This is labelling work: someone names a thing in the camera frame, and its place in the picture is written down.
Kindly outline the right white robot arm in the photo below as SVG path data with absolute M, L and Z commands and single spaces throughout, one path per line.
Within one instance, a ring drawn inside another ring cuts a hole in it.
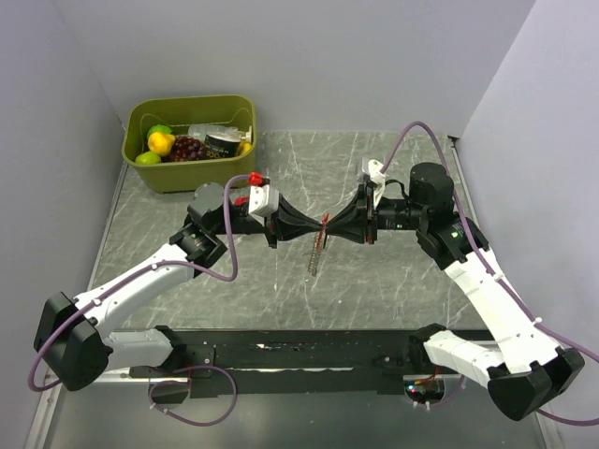
M 434 163 L 410 171 L 401 198 L 384 195 L 382 163 L 365 159 L 350 203 L 324 226 L 329 236 L 373 244 L 380 230 L 416 234 L 422 251 L 462 291 L 494 339 L 491 347 L 432 324 L 409 339 L 409 362 L 419 372 L 447 368 L 485 387 L 497 408 L 519 421 L 563 393 L 585 365 L 575 348 L 564 348 L 508 293 L 509 284 L 488 240 L 464 216 L 452 178 Z

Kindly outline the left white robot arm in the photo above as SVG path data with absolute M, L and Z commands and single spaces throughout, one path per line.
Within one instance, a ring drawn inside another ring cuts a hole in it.
M 27 383 L 42 392 L 36 371 L 45 363 L 69 391 L 91 384 L 108 370 L 150 365 L 166 376 L 179 373 L 185 349 L 166 327 L 117 336 L 136 310 L 173 287 L 200 275 L 233 282 L 239 274 L 234 237 L 263 234 L 270 246 L 320 231 L 321 224 L 292 207 L 268 182 L 253 186 L 240 204 L 230 200 L 232 184 L 199 186 L 183 226 L 155 253 L 105 284 L 73 298 L 58 293 L 46 300 L 34 338 L 36 358 Z

